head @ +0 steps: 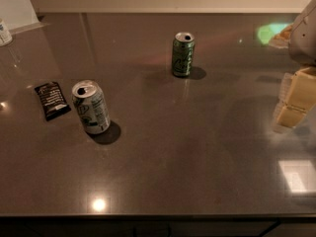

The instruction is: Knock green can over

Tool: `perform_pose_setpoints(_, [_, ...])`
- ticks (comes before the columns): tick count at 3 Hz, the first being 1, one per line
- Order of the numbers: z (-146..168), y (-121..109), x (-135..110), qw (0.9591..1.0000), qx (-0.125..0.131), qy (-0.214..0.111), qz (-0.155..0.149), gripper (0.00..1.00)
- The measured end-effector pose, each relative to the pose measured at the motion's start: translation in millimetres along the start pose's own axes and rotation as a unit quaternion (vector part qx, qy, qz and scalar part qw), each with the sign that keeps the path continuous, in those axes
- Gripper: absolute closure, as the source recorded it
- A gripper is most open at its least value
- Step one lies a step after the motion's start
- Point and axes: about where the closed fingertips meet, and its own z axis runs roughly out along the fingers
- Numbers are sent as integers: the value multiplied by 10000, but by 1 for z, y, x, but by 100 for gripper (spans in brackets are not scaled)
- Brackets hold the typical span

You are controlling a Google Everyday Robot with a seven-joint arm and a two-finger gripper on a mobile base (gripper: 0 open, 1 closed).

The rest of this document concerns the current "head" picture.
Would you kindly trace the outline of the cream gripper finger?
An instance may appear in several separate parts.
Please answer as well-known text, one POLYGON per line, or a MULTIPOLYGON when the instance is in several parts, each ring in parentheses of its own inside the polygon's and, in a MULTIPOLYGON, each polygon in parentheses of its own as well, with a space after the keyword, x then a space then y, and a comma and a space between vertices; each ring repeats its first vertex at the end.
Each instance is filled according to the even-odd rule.
POLYGON ((316 68, 304 66, 292 74, 290 88, 286 94, 277 123, 294 128, 316 105, 316 68))
POLYGON ((278 93, 278 103, 276 104, 276 107, 274 110, 273 122, 272 122, 273 131, 276 133, 287 133, 290 131, 289 127, 278 124, 277 118, 281 113, 286 94, 291 85, 291 81, 292 81, 292 74, 285 73, 280 83, 279 93, 278 93))

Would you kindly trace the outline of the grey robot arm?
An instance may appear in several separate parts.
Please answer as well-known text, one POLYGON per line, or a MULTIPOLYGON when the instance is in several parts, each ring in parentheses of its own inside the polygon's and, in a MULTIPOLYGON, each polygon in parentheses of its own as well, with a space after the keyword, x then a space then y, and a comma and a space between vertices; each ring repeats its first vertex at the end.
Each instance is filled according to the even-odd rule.
POLYGON ((271 39, 286 43, 289 56, 301 67, 285 73, 273 114, 273 130, 286 133, 296 128, 316 105, 316 0, 311 0, 293 24, 271 39))

